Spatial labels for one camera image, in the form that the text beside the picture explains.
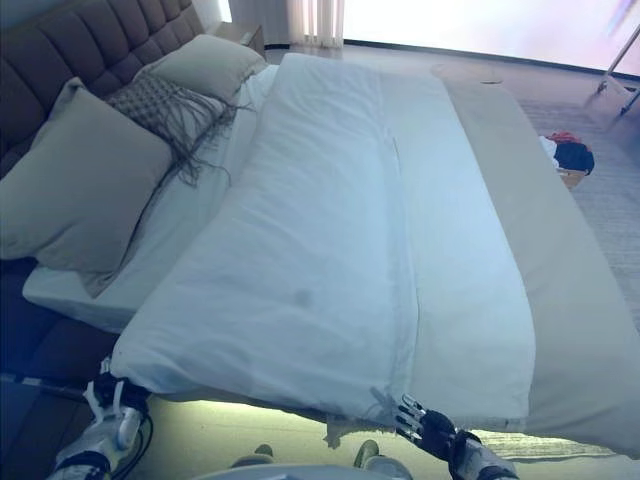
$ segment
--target nightstand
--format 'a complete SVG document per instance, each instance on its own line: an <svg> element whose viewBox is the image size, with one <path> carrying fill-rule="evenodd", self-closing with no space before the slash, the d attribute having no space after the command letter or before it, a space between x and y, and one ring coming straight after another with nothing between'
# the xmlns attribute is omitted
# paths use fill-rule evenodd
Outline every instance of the nightstand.
<svg viewBox="0 0 640 480"><path fill-rule="evenodd" d="M214 35L249 47L264 57L262 26L222 22Z"/></svg>

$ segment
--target bright window light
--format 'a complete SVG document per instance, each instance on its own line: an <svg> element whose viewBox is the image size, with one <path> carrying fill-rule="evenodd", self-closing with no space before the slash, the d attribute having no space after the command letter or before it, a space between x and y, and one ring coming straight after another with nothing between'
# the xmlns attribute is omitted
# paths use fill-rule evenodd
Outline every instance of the bright window light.
<svg viewBox="0 0 640 480"><path fill-rule="evenodd" d="M347 0L344 38L606 70L640 23L640 0ZM640 41L617 71L640 75Z"/></svg>
<svg viewBox="0 0 640 480"><path fill-rule="evenodd" d="M218 0L218 9L220 10L220 20L223 22L231 22L231 9L229 8L229 0Z"/></svg>

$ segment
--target fitted sheet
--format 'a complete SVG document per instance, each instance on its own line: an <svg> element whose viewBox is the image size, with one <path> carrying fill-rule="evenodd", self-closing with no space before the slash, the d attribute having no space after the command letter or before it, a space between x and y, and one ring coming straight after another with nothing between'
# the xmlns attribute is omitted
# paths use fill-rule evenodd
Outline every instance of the fitted sheet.
<svg viewBox="0 0 640 480"><path fill-rule="evenodd" d="M276 72L276 66L269 66L243 84L237 103L244 108L237 111L229 128L198 152L218 168L202 169L197 188L178 177L170 180L137 233L133 258L102 294L91 298L75 272L37 267L24 285L24 297L102 330L120 333L193 238L216 215L229 186L240 178L256 119Z"/></svg>

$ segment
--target gray carpet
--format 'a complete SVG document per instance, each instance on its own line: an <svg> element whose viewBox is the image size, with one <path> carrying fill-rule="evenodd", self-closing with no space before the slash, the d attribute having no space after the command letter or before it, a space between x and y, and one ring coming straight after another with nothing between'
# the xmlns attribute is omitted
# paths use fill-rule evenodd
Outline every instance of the gray carpet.
<svg viewBox="0 0 640 480"><path fill-rule="evenodd" d="M498 456L519 462L615 455L604 447L560 438L532 437L522 433L498 433L484 430L474 431L474 433Z"/></svg>
<svg viewBox="0 0 640 480"><path fill-rule="evenodd" d="M521 100L540 135L568 130L591 147L596 166L573 190L640 332L640 159L608 141L580 105Z"/></svg>

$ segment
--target red clothing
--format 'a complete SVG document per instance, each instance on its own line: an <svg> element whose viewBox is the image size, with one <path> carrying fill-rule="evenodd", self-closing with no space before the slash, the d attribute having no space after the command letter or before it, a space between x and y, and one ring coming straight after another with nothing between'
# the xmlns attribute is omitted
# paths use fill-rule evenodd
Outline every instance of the red clothing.
<svg viewBox="0 0 640 480"><path fill-rule="evenodd" d="M556 143L582 143L580 137L576 137L573 133L567 132L566 130L553 132L551 135L548 135L547 138ZM589 148L588 145L585 146L587 147L587 151L590 152L591 148Z"/></svg>

